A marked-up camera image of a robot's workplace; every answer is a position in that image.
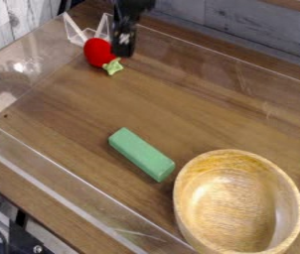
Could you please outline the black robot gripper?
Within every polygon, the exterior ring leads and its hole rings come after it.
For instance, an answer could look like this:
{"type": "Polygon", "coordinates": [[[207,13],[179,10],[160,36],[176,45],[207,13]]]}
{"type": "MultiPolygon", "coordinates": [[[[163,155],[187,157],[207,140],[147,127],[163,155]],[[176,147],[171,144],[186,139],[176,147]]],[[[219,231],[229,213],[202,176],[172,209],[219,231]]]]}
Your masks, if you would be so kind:
{"type": "Polygon", "coordinates": [[[130,58],[134,54],[136,22],[142,13],[154,9],[155,3],[156,0],[112,0],[111,51],[120,58],[130,58]]]}

